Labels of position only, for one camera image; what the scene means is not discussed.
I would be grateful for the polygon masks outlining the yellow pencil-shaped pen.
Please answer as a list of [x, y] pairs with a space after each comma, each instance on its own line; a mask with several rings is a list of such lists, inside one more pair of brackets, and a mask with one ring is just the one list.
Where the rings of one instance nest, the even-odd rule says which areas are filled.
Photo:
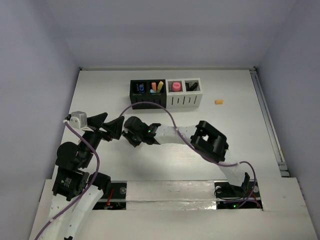
[[163, 81], [160, 81], [160, 82], [158, 83], [158, 86], [157, 86], [157, 92], [158, 92], [158, 93], [161, 92], [163, 86], [164, 86], [164, 82], [163, 82]]

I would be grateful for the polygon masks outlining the pink glue stick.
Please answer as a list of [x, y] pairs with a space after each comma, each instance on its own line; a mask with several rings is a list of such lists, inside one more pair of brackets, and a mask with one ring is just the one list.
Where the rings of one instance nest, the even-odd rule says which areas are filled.
[[171, 89], [173, 92], [180, 92], [181, 91], [181, 83], [178, 81], [175, 81], [171, 85]]

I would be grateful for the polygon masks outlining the blue black highlighter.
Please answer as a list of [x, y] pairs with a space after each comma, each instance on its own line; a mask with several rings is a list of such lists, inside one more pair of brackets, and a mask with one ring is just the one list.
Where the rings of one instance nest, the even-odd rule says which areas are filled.
[[199, 84], [197, 82], [194, 82], [193, 84], [191, 84], [190, 82], [186, 82], [185, 86], [187, 92], [193, 92], [198, 89]]

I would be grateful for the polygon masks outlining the orange yellow eraser cap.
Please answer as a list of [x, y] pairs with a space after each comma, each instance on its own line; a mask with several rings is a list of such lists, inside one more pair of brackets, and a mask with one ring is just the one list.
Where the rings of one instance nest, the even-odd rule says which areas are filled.
[[222, 99], [218, 99], [215, 101], [216, 105], [222, 105], [224, 103], [224, 101]]

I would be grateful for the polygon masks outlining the grey pencil-shaped pen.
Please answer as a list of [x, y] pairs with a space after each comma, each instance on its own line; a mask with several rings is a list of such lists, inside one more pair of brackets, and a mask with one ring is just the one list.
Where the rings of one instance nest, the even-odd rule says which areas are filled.
[[156, 91], [157, 90], [157, 84], [155, 82], [152, 82], [151, 83], [151, 88], [153, 91]]

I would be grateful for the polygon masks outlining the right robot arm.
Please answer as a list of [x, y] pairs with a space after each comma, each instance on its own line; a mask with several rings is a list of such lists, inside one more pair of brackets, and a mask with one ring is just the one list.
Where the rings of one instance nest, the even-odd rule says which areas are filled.
[[249, 189], [249, 174], [240, 169], [238, 162], [225, 162], [229, 157], [227, 137], [207, 121], [201, 120], [197, 125], [177, 127], [160, 123], [147, 125], [138, 117], [132, 116], [125, 121], [122, 135], [134, 147], [141, 143], [187, 145], [207, 162], [219, 167], [235, 196], [242, 196]]

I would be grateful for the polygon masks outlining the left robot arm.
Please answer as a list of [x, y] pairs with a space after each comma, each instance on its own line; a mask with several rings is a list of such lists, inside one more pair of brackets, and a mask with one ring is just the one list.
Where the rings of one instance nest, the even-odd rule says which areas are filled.
[[74, 240], [90, 211], [99, 199], [114, 193], [111, 177], [86, 172], [92, 158], [100, 165], [97, 148], [101, 141], [118, 140], [124, 117], [105, 122], [106, 112], [88, 117], [85, 112], [69, 114], [64, 125], [79, 138], [79, 143], [64, 142], [57, 150], [57, 173], [52, 187], [52, 202], [48, 222], [39, 234], [40, 240]]

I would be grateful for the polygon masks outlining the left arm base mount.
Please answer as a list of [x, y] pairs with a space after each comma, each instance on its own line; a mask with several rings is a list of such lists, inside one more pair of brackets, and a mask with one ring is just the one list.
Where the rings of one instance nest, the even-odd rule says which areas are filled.
[[113, 181], [110, 191], [97, 201], [93, 210], [125, 210], [127, 201], [127, 182]]

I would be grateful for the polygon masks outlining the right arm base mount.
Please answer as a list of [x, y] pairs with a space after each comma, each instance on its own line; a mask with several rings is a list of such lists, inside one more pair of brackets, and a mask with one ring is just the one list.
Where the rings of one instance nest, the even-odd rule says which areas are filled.
[[240, 209], [262, 209], [262, 200], [259, 185], [249, 182], [246, 192], [232, 186], [226, 181], [214, 183], [214, 196], [216, 198], [216, 208], [218, 210], [236, 210], [253, 191], [249, 199], [240, 207]]

